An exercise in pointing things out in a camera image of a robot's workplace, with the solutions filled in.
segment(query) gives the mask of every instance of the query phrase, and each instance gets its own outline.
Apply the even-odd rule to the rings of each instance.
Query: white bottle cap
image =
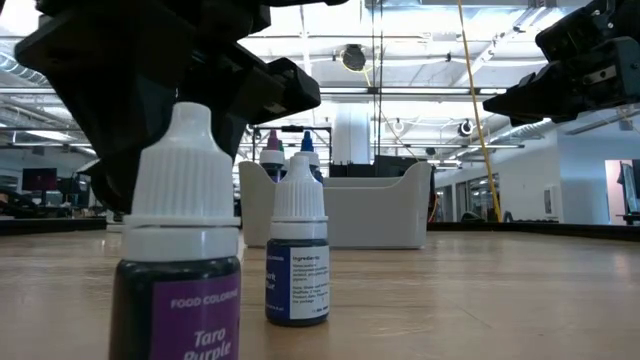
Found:
[[[260,164],[284,165],[284,153],[280,150],[262,150],[260,152]]]
[[[320,167],[320,157],[313,151],[298,151],[294,156],[306,156],[309,158],[309,165]]]
[[[177,103],[166,134],[140,156],[132,212],[125,218],[125,258],[235,255],[240,219],[233,216],[231,169],[231,157],[211,136],[209,108]]]
[[[272,239],[326,239],[323,187],[313,178],[306,156],[294,156],[287,175],[276,184]]]

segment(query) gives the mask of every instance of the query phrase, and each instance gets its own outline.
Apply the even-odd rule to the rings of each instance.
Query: wooden table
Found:
[[[119,235],[0,238],[0,359],[106,358]],[[263,315],[244,260],[241,359],[638,359],[640,245],[430,233],[423,251],[332,252],[327,324]]]

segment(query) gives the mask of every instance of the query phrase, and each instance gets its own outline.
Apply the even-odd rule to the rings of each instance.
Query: blue bottle label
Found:
[[[267,246],[267,316],[313,319],[329,313],[329,247]]]

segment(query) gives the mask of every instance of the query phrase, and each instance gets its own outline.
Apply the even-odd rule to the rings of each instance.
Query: ingredients label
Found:
[[[329,312],[329,247],[267,247],[270,317],[313,319]]]
[[[151,360],[237,360],[240,272],[158,283],[153,291]]]

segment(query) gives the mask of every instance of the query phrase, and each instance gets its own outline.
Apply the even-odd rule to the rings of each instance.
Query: support column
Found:
[[[370,104],[339,104],[333,122],[333,163],[370,164]]]

